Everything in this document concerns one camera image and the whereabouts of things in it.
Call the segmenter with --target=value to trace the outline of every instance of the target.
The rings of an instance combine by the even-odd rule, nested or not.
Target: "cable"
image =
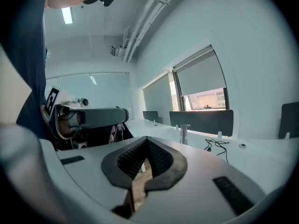
[[[204,150],[206,150],[207,149],[207,151],[211,151],[211,148],[212,148],[212,144],[210,143],[210,140],[207,140],[206,139],[206,141],[208,142],[208,145],[207,145],[207,147],[204,149]]]
[[[66,121],[66,120],[69,120],[71,117],[74,116],[74,114],[76,114],[77,112],[74,112],[68,119],[59,119],[59,120],[62,120],[62,121]]]
[[[219,153],[219,154],[217,154],[217,156],[220,155],[220,154],[225,153],[225,155],[226,155],[226,161],[228,162],[228,151],[227,151],[227,149],[226,149],[225,147],[223,147],[222,145],[224,145],[224,144],[229,144],[229,142],[216,141],[216,140],[207,140],[207,139],[205,139],[205,140],[206,140],[206,142],[208,142],[208,146],[207,146],[204,150],[207,149],[207,151],[210,152],[210,151],[211,151],[211,147],[212,147],[212,144],[211,144],[211,143],[214,143],[215,146],[217,146],[217,147],[221,147],[221,148],[224,149],[224,151],[221,152],[221,153]]]

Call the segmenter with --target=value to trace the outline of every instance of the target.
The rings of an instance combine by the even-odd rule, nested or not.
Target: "ceiling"
[[[61,9],[45,10],[46,42],[75,36],[123,36],[127,26],[138,17],[146,0],[115,0],[109,7],[100,1],[71,8],[73,23],[66,25]]]

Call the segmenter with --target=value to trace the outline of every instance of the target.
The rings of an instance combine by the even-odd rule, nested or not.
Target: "black rubber grip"
[[[126,118],[124,122],[127,122],[127,120],[129,119],[129,112],[126,109],[123,109],[126,113]]]
[[[218,177],[213,181],[236,215],[240,215],[253,207],[252,202],[227,177]]]
[[[101,167],[107,179],[117,187],[132,189],[132,180],[148,158],[153,179],[145,183],[145,192],[166,190],[183,178],[187,160],[177,150],[151,138],[142,137],[108,154]]]
[[[82,156],[75,156],[75,157],[71,157],[71,158],[61,159],[60,161],[61,161],[62,165],[65,165],[65,164],[78,162],[78,161],[81,161],[84,159],[85,158],[83,158]]]

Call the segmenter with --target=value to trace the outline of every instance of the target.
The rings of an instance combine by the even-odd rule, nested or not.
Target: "window blind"
[[[212,50],[176,69],[182,95],[224,88],[225,80]]]
[[[168,74],[143,89],[146,111],[158,111],[159,123],[170,125],[169,111],[173,111]]]

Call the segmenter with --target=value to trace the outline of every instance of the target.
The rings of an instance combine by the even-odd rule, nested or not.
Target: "person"
[[[45,8],[61,9],[81,2],[98,0],[13,0],[6,16],[0,42],[12,65],[31,88],[17,124],[33,131],[38,138],[53,142],[42,111],[45,104],[45,58],[43,13]]]

